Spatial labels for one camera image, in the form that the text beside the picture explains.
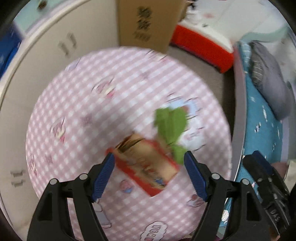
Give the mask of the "red snack box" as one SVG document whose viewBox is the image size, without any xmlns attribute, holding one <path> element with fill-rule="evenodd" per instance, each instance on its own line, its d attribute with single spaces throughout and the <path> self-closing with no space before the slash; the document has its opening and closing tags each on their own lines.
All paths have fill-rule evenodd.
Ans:
<svg viewBox="0 0 296 241">
<path fill-rule="evenodd" d="M 138 133 L 125 137 L 106 152 L 114 154 L 117 168 L 151 197 L 161 193 L 180 170 L 158 142 Z"/>
</svg>

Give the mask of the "teal candy pattern bed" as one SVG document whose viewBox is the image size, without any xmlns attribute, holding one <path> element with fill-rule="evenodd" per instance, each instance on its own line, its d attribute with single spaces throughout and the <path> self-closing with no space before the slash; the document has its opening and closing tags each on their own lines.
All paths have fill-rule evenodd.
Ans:
<svg viewBox="0 0 296 241">
<path fill-rule="evenodd" d="M 247 116 L 243 154 L 249 155 L 254 151 L 260 151 L 269 163 L 274 163 L 281 157 L 282 120 L 276 119 L 270 106 L 252 82 L 250 43 L 244 41 L 238 43 L 243 82 L 246 86 Z"/>
</svg>

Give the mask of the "pink checked tablecloth table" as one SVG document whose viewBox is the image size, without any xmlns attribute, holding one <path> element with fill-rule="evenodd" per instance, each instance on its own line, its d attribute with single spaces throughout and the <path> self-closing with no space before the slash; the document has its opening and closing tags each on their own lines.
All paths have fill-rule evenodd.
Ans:
<svg viewBox="0 0 296 241">
<path fill-rule="evenodd" d="M 205 203 L 181 152 L 231 175 L 229 124 L 215 95 L 178 60 L 149 49 L 109 48 L 83 56 L 39 96 L 29 120 L 26 158 L 33 188 L 75 179 L 126 138 L 160 148 L 172 165 L 115 167 L 94 209 L 109 240 L 179 240 L 198 225 Z"/>
</svg>

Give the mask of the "grey folded duvet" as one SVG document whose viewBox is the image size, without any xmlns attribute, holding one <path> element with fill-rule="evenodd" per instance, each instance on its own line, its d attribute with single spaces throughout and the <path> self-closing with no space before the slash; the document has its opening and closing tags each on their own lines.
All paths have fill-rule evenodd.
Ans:
<svg viewBox="0 0 296 241">
<path fill-rule="evenodd" d="M 252 41 L 250 70 L 254 86 L 264 97 L 274 116 L 281 121 L 292 108 L 291 93 L 276 58 L 259 41 Z"/>
</svg>

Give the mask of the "red bench with white top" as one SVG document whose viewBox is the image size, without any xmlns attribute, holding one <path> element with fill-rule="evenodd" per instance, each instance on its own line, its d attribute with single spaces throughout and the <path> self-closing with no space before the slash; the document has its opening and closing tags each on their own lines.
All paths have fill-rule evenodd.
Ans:
<svg viewBox="0 0 296 241">
<path fill-rule="evenodd" d="M 230 40 L 205 24 L 182 20 L 176 25 L 171 44 L 213 65 L 220 73 L 227 72 L 234 63 Z"/>
</svg>

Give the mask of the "large brown cardboard box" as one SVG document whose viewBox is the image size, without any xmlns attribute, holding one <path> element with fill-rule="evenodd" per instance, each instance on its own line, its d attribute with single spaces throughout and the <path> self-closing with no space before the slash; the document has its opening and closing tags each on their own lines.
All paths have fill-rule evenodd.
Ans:
<svg viewBox="0 0 296 241">
<path fill-rule="evenodd" d="M 185 1 L 117 1 L 119 44 L 166 53 Z"/>
</svg>

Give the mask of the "white plastic bag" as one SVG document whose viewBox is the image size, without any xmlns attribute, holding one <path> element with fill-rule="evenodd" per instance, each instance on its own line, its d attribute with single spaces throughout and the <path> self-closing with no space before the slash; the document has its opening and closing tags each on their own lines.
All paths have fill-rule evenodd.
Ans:
<svg viewBox="0 0 296 241">
<path fill-rule="evenodd" d="M 192 25 L 197 25 L 202 19 L 202 13 L 197 9 L 197 1 L 187 1 L 185 19 Z"/>
</svg>

